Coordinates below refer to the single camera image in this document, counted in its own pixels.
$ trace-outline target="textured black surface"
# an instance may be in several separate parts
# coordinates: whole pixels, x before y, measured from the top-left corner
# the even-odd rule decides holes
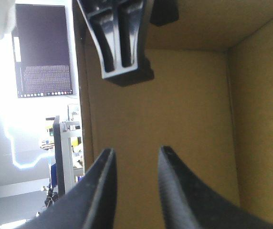
[[[167,229],[273,229],[209,188],[169,146],[160,149],[158,171]]]
[[[155,0],[150,23],[162,26],[177,20],[179,20],[177,0]]]
[[[116,155],[105,149],[69,193],[21,229],[112,229],[116,209]]]
[[[154,78],[145,57],[153,0],[78,0],[98,51],[102,78],[127,86]]]

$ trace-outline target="cardboard wall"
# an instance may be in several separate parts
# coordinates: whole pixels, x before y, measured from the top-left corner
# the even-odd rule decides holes
[[[94,157],[105,147],[117,152],[115,229],[164,228],[157,182],[161,145],[172,146],[200,178],[239,204],[226,55],[147,55],[156,78],[119,87],[101,79],[96,49],[85,48],[88,80],[80,79],[81,101],[89,101],[82,109],[90,110],[92,126],[85,138],[93,136]]]
[[[229,51],[241,206],[273,222],[273,20]]]

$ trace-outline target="floor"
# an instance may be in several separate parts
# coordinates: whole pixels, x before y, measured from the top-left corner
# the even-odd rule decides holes
[[[35,217],[45,209],[46,192],[31,192],[0,198],[0,225]]]

